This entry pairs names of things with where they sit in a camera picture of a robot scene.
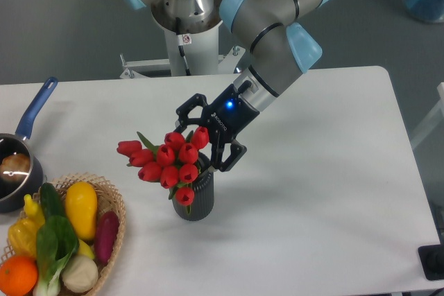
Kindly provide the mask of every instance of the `tulip bouquet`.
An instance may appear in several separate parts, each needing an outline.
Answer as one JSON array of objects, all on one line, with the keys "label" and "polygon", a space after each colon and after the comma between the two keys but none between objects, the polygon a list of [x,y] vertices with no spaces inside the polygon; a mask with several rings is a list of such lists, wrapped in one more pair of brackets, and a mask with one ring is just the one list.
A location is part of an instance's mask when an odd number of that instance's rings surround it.
[{"label": "tulip bouquet", "polygon": [[165,135],[164,144],[153,145],[142,133],[137,132],[139,140],[121,141],[117,152],[129,157],[128,166],[141,168],[138,176],[145,182],[159,182],[170,189],[169,199],[187,207],[191,211],[194,191],[191,183],[199,176],[199,150],[210,141],[208,130],[199,126],[187,137],[170,132]]}]

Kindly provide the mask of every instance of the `red tulip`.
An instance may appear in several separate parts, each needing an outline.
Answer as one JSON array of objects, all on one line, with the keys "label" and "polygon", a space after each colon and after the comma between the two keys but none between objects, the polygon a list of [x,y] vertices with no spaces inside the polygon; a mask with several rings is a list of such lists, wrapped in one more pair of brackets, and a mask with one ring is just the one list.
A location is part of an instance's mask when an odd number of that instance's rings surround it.
[{"label": "red tulip", "polygon": [[172,165],[176,160],[176,156],[174,155],[174,150],[171,147],[168,147],[167,145],[160,145],[155,160],[158,162],[160,166]]},{"label": "red tulip", "polygon": [[154,154],[148,148],[134,152],[130,157],[130,164],[132,166],[144,166],[152,161],[154,161]]},{"label": "red tulip", "polygon": [[194,164],[184,164],[179,170],[179,179],[183,183],[191,183],[198,176],[197,166]]},{"label": "red tulip", "polygon": [[139,178],[145,182],[156,182],[160,178],[162,167],[157,162],[148,162],[139,171]]},{"label": "red tulip", "polygon": [[194,144],[194,146],[197,149],[202,149],[209,142],[210,142],[210,136],[208,135],[207,128],[204,128],[203,126],[199,126],[196,129],[195,133],[193,134],[193,137],[191,138],[191,143]]},{"label": "red tulip", "polygon": [[197,161],[199,152],[197,148],[194,147],[192,143],[185,143],[180,147],[179,150],[179,160],[183,163],[193,164]]},{"label": "red tulip", "polygon": [[175,152],[179,151],[184,143],[185,138],[180,133],[171,132],[165,135],[165,144],[171,147]]},{"label": "red tulip", "polygon": [[160,185],[169,189],[179,182],[179,170],[175,166],[167,166],[160,175]]},{"label": "red tulip", "polygon": [[117,145],[117,152],[128,157],[134,152],[142,150],[142,144],[138,140],[120,141]]},{"label": "red tulip", "polygon": [[179,204],[183,206],[188,206],[192,204],[194,200],[193,189],[190,189],[188,186],[181,187],[176,192],[176,200]]}]

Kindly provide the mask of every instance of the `yellow squash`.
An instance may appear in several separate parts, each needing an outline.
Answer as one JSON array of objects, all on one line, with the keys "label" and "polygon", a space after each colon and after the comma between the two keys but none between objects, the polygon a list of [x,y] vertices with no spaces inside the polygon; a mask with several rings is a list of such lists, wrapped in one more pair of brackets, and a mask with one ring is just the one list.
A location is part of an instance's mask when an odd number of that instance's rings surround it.
[{"label": "yellow squash", "polygon": [[37,257],[38,227],[30,218],[22,218],[8,229],[8,239],[15,254]]},{"label": "yellow squash", "polygon": [[78,240],[78,251],[77,251],[77,255],[83,255],[83,256],[87,256],[90,259],[94,260],[94,253],[91,250],[91,248],[89,247],[88,244],[86,244],[84,241],[82,241],[81,239]]},{"label": "yellow squash", "polygon": [[65,211],[77,237],[92,241],[96,235],[97,194],[91,184],[77,182],[67,189]]}]

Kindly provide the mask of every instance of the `eggplant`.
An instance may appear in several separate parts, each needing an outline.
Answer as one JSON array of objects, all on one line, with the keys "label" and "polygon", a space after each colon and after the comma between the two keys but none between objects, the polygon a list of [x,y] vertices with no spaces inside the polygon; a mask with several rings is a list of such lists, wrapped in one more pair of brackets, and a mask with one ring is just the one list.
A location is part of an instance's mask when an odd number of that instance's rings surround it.
[{"label": "eggplant", "polygon": [[99,219],[94,238],[96,258],[104,265],[111,258],[112,248],[114,247],[118,232],[119,218],[115,212],[107,211]]}]

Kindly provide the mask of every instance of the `blue led light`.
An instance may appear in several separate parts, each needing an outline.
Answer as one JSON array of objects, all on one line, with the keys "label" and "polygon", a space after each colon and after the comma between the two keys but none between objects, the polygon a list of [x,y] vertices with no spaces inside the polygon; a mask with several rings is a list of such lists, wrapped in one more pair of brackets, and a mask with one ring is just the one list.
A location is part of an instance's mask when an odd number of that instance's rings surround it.
[{"label": "blue led light", "polygon": [[227,109],[232,109],[234,107],[234,103],[233,101],[228,101],[227,103],[225,103],[225,106],[227,107]]}]

